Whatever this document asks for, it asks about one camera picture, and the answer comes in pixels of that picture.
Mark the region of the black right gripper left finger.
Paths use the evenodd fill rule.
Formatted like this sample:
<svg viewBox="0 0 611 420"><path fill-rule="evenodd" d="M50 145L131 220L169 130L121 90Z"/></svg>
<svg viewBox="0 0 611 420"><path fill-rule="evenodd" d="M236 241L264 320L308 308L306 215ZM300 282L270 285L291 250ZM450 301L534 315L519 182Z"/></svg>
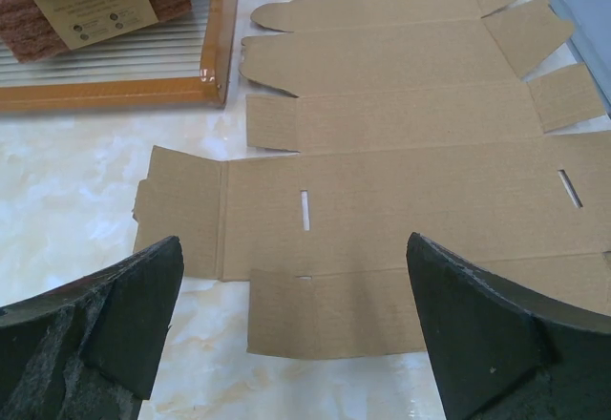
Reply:
<svg viewBox="0 0 611 420"><path fill-rule="evenodd" d="M171 236L2 306L2 418L136 419L152 394L183 272Z"/></svg>

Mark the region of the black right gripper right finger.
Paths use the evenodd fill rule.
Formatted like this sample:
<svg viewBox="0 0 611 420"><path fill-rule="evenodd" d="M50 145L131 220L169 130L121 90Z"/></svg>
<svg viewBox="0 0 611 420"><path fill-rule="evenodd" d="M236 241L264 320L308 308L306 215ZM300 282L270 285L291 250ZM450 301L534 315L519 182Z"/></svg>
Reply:
<svg viewBox="0 0 611 420"><path fill-rule="evenodd" d="M449 419L607 419L610 318L412 233L407 266Z"/></svg>

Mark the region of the brown cardboard box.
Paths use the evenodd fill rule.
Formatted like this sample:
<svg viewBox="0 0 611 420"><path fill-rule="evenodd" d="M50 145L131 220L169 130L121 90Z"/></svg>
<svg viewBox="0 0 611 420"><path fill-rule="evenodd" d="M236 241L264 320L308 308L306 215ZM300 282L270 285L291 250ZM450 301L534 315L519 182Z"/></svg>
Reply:
<svg viewBox="0 0 611 420"><path fill-rule="evenodd" d="M423 234L547 296L610 309L610 135L587 68L535 68L573 34L547 0L293 0L242 41L247 143L154 147L136 249L177 236L188 276L251 286L248 349L420 351L406 246Z"/></svg>

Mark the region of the brown scouring pad pack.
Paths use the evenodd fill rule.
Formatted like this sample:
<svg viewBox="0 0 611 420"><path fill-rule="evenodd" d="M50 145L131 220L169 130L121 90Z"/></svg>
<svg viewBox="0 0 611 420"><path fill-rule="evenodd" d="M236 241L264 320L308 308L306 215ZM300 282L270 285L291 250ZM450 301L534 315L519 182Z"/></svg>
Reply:
<svg viewBox="0 0 611 420"><path fill-rule="evenodd" d="M191 0L1 0L1 40L18 62L35 62L191 9Z"/></svg>

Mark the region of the orange wooden shelf rack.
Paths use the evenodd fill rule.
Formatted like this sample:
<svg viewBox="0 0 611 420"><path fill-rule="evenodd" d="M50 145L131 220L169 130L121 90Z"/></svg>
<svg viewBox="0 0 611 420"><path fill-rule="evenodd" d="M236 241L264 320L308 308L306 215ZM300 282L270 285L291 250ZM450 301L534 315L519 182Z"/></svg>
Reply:
<svg viewBox="0 0 611 420"><path fill-rule="evenodd" d="M238 0L191 0L181 18L20 64L1 49L1 112L172 103L224 106Z"/></svg>

